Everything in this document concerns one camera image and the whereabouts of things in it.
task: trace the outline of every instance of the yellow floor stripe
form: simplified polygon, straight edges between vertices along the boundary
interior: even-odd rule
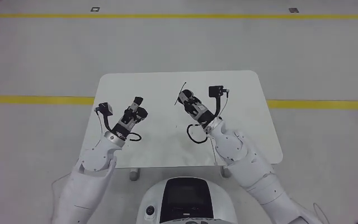
[[[269,108],[358,110],[358,101],[267,100]]]
[[[0,14],[0,18],[217,18],[357,20],[358,14]]]
[[[92,105],[94,97],[78,96],[0,96],[0,104]],[[358,110],[358,101],[267,100],[276,109],[338,109]]]
[[[94,99],[94,97],[74,96],[0,96],[0,104],[92,105]]]

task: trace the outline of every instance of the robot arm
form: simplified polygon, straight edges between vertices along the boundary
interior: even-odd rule
[[[103,103],[95,109],[95,112],[103,114],[108,131],[96,147],[80,155],[60,195],[54,224],[87,223],[101,202],[112,177],[117,161],[114,152],[122,149],[133,126],[148,115],[145,109],[139,107],[142,101],[143,98],[136,97],[113,129],[109,127],[107,120],[113,114],[110,105]],[[107,170],[105,176],[91,175],[92,172],[101,170]]]
[[[209,87],[209,96],[227,93],[223,86]],[[319,224],[311,212],[295,203],[282,188],[271,164],[242,132],[227,130],[225,121],[213,115],[189,90],[179,94],[185,111],[199,122],[205,133],[215,140],[215,149],[228,165],[233,177],[266,211],[273,224]]]

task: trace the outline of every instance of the table leg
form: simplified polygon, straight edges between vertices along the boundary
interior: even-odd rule
[[[131,181],[136,181],[140,177],[140,168],[132,168],[129,172],[129,179]]]
[[[222,175],[223,178],[230,178],[231,177],[231,172],[228,169],[227,166],[221,166],[220,167],[220,174]]]

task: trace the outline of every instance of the floor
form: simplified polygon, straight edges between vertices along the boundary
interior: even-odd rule
[[[0,95],[94,96],[106,73],[253,70],[267,99],[358,100],[357,20],[38,18],[35,13],[354,14],[354,0],[1,0]],[[78,158],[89,105],[0,104],[0,220],[49,223],[51,182]],[[286,191],[330,223],[358,221],[358,111],[271,109]],[[270,223],[217,167],[117,169],[89,223],[134,223],[145,191],[187,175],[221,185],[240,223]],[[59,194],[64,181],[55,185]]]

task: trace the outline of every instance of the table top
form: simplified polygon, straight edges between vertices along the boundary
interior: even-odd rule
[[[227,128],[243,130],[270,163],[281,162],[282,150],[256,73],[121,73],[106,74],[101,78],[93,108],[108,102],[113,108],[114,115],[109,117],[110,127],[113,127],[134,97],[141,96],[144,99],[141,107],[147,110],[148,117],[132,130],[143,139],[140,142],[127,141],[123,150],[115,152],[117,168],[214,166],[215,159],[218,165],[225,164],[216,152],[214,155],[209,140],[196,144],[186,134],[187,126],[196,122],[184,111],[183,105],[177,103],[174,106],[185,82],[183,89],[191,90],[213,113],[215,99],[209,98],[209,86],[222,85],[230,89],[227,106],[221,115]],[[81,152],[92,148],[100,135],[98,117],[92,110]],[[200,127],[192,127],[191,135],[197,141],[205,138]]]

